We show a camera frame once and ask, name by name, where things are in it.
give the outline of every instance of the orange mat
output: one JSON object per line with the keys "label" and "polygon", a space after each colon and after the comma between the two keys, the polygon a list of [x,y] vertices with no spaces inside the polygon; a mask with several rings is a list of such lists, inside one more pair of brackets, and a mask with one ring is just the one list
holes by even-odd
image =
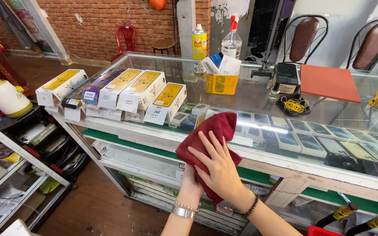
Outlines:
{"label": "orange mat", "polygon": [[303,64],[300,74],[302,93],[361,103],[349,70]]}

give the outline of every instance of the white and yellow kettle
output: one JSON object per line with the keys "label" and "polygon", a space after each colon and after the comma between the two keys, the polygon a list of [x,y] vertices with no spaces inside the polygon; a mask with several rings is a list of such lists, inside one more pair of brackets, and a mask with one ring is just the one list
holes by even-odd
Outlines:
{"label": "white and yellow kettle", "polygon": [[22,116],[33,108],[33,104],[19,89],[23,90],[14,87],[7,80],[0,81],[0,110],[8,117]]}

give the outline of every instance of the glass countertop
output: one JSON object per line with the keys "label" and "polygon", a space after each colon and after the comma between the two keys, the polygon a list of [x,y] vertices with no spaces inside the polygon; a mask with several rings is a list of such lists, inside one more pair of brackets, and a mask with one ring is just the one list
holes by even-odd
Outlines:
{"label": "glass countertop", "polygon": [[[234,95],[207,93],[205,76],[195,76],[192,59],[179,56],[128,52],[97,74],[112,68],[163,71],[167,82],[186,85],[187,98],[179,111],[201,103],[217,112],[237,113],[235,135],[252,139],[250,148],[378,177],[378,110],[367,106],[378,90],[378,72],[351,71],[361,103],[302,94],[311,113],[289,117],[268,98],[269,77],[251,78],[261,67],[260,62],[242,63]],[[191,132],[167,124],[142,125]]]}

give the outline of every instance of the wooden stool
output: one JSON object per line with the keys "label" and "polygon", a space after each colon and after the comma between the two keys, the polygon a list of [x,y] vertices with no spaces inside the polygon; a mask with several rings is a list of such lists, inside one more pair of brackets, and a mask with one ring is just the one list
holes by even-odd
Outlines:
{"label": "wooden stool", "polygon": [[164,50],[166,50],[167,54],[169,54],[168,50],[170,48],[173,48],[173,52],[176,55],[176,52],[174,51],[174,45],[175,44],[176,44],[176,42],[174,40],[162,39],[162,40],[157,40],[154,43],[152,43],[151,47],[152,47],[152,50],[154,51],[154,53],[155,53],[156,50],[158,50],[158,51],[161,51],[161,54],[163,54]]}

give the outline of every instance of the purple box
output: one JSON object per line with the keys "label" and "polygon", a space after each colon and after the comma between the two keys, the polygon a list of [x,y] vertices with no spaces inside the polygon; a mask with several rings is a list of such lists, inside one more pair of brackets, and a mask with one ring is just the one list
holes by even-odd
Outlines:
{"label": "purple box", "polygon": [[121,75],[125,70],[124,69],[110,69],[108,72],[99,76],[94,82],[92,82],[87,88],[84,88],[82,93],[82,99],[86,103],[97,104],[97,98],[99,96],[100,89],[108,85],[115,78]]}

